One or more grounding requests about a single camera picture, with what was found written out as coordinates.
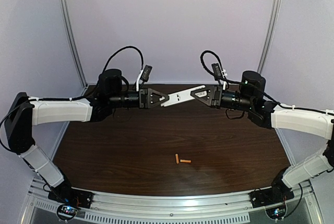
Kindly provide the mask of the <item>orange battery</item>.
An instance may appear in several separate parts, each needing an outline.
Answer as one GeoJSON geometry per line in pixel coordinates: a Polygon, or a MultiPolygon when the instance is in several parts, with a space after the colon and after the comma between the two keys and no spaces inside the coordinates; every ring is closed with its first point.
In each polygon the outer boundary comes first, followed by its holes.
{"type": "Polygon", "coordinates": [[[191,162],[192,162],[191,160],[185,160],[185,159],[180,160],[180,163],[191,163],[191,162]]]}
{"type": "Polygon", "coordinates": [[[176,164],[179,164],[180,160],[179,160],[178,154],[175,154],[175,160],[176,160],[176,164]]]}

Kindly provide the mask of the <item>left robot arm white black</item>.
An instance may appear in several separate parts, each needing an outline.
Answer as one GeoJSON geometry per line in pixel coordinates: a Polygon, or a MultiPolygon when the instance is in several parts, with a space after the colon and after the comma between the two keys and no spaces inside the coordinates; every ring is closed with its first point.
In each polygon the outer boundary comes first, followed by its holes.
{"type": "Polygon", "coordinates": [[[8,142],[5,149],[30,165],[63,205],[72,204],[75,193],[64,173],[36,145],[32,127],[54,122],[100,122],[117,108],[149,109],[169,100],[168,95],[148,88],[123,90],[125,80],[121,70],[107,69],[99,75],[91,97],[33,98],[20,92],[1,121],[8,142]]]}

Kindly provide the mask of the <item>white remote control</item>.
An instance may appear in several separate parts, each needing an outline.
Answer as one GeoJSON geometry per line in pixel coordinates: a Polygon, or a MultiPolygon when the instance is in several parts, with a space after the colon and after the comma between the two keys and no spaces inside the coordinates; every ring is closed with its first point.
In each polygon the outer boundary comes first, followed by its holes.
{"type": "Polygon", "coordinates": [[[193,90],[199,89],[199,88],[203,88],[204,86],[205,85],[200,85],[200,86],[189,88],[189,89],[186,89],[186,90],[181,90],[181,91],[178,91],[178,92],[170,93],[170,94],[168,94],[169,97],[170,97],[169,101],[161,104],[161,107],[169,107],[169,106],[172,106],[172,105],[176,105],[176,104],[180,104],[180,103],[183,103],[183,102],[194,100],[195,98],[193,98],[190,95],[190,92],[193,91],[193,90]]]}

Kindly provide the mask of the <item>left aluminium frame post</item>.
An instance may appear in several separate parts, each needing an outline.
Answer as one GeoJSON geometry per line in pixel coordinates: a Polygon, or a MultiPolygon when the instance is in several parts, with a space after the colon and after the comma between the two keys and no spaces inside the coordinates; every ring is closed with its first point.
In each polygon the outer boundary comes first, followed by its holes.
{"type": "Polygon", "coordinates": [[[74,61],[74,66],[78,74],[78,78],[80,81],[80,84],[83,88],[86,88],[88,83],[86,81],[85,75],[84,75],[84,70],[79,58],[76,42],[75,42],[75,37],[74,37],[74,32],[73,28],[71,25],[71,20],[70,20],[70,13],[68,9],[68,4],[67,0],[59,0],[60,1],[60,6],[61,6],[61,12],[63,16],[63,21],[64,21],[64,27],[65,27],[65,32],[69,44],[69,48],[71,51],[71,55],[74,61]]]}

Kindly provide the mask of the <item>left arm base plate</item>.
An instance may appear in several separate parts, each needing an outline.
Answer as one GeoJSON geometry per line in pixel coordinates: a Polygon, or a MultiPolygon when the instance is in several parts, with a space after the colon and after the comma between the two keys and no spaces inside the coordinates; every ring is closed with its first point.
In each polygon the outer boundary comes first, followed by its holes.
{"type": "Polygon", "coordinates": [[[65,185],[52,187],[47,198],[72,207],[89,209],[91,207],[93,193],[77,190],[65,185]]]}

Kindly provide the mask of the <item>right round circuit board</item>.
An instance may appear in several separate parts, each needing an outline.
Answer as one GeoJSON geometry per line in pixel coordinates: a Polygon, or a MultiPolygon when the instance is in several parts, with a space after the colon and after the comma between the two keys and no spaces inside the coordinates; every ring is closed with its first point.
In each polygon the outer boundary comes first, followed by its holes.
{"type": "Polygon", "coordinates": [[[271,220],[281,220],[285,217],[287,213],[286,205],[279,205],[275,207],[270,207],[265,209],[267,217],[271,220]]]}

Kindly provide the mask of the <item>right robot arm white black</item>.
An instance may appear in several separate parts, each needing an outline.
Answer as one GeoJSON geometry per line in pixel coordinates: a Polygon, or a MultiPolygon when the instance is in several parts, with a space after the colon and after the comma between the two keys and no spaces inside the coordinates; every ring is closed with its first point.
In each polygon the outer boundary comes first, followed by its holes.
{"type": "Polygon", "coordinates": [[[265,84],[264,77],[248,70],[243,72],[236,92],[213,85],[194,90],[190,95],[211,108],[247,113],[248,119],[259,127],[289,129],[327,140],[325,147],[277,174],[267,198],[271,203],[278,204],[297,184],[333,171],[333,112],[284,105],[265,94],[265,84]]]}

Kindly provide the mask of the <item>round circuit board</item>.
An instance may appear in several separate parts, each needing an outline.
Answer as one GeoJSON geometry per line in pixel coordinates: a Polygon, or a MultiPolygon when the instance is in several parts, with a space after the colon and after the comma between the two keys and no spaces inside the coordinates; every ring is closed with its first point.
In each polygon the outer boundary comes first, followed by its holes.
{"type": "Polygon", "coordinates": [[[285,217],[287,213],[286,205],[279,205],[275,207],[270,207],[265,209],[267,217],[271,220],[281,220],[285,217]]]}
{"type": "Polygon", "coordinates": [[[62,221],[70,221],[76,217],[78,209],[66,204],[61,204],[56,210],[57,217],[62,221]]]}

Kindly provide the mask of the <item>front aluminium rail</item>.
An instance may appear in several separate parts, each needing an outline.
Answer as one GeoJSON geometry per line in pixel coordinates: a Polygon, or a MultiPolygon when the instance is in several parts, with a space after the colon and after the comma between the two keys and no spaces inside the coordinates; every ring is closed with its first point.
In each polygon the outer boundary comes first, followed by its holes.
{"type": "Polygon", "coordinates": [[[91,207],[81,208],[68,223],[323,223],[309,181],[293,189],[294,198],[253,208],[253,190],[203,196],[136,196],[93,192],[91,207]],[[266,208],[287,206],[281,220],[271,220],[266,208]]]}

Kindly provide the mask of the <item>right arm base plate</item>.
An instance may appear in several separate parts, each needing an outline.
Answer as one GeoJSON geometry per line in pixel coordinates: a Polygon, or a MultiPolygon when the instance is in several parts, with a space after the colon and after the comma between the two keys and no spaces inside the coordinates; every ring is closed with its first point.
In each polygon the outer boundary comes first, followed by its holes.
{"type": "Polygon", "coordinates": [[[294,193],[291,190],[280,192],[273,188],[255,189],[249,193],[253,208],[283,203],[285,200],[293,199],[294,193]]]}

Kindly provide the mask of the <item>left round circuit board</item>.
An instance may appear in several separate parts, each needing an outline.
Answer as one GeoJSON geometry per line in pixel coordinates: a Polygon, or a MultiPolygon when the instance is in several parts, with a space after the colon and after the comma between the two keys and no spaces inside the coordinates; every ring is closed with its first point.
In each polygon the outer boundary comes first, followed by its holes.
{"type": "Polygon", "coordinates": [[[56,210],[57,217],[62,221],[70,221],[76,217],[78,209],[66,204],[61,204],[56,210]]]}

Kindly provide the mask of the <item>right aluminium frame post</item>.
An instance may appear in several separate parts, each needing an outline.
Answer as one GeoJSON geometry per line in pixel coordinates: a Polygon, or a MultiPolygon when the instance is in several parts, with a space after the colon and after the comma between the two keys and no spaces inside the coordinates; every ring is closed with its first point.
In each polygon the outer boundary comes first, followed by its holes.
{"type": "Polygon", "coordinates": [[[261,55],[260,55],[260,59],[259,59],[258,67],[257,67],[257,72],[260,75],[263,74],[265,66],[266,66],[270,47],[271,47],[273,36],[275,33],[276,24],[279,18],[281,4],[282,4],[282,0],[272,0],[268,27],[267,27],[265,40],[264,40],[263,48],[261,51],[261,55]]]}

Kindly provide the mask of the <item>aluminium frame post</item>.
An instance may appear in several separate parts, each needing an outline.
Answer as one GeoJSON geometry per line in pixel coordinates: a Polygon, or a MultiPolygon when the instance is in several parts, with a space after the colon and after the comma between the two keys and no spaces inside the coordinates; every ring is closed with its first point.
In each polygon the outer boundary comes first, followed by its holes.
{"type": "Polygon", "coordinates": [[[266,66],[270,47],[271,47],[273,36],[275,33],[276,24],[279,18],[281,4],[282,4],[282,0],[272,0],[268,27],[267,27],[265,40],[264,40],[263,48],[261,51],[261,55],[260,55],[260,59],[259,59],[258,67],[257,67],[257,72],[260,75],[263,74],[265,66],[266,66]]]}
{"type": "Polygon", "coordinates": [[[88,83],[86,81],[85,75],[84,75],[84,70],[79,58],[76,42],[75,42],[75,37],[74,37],[74,32],[73,28],[71,25],[71,20],[70,20],[70,13],[68,9],[68,4],[67,0],[59,0],[60,1],[60,6],[61,6],[61,12],[63,16],[63,21],[64,21],[64,27],[65,27],[65,32],[69,44],[69,48],[71,51],[71,55],[74,61],[74,66],[78,74],[78,78],[80,81],[80,84],[83,88],[86,88],[88,83]]]}

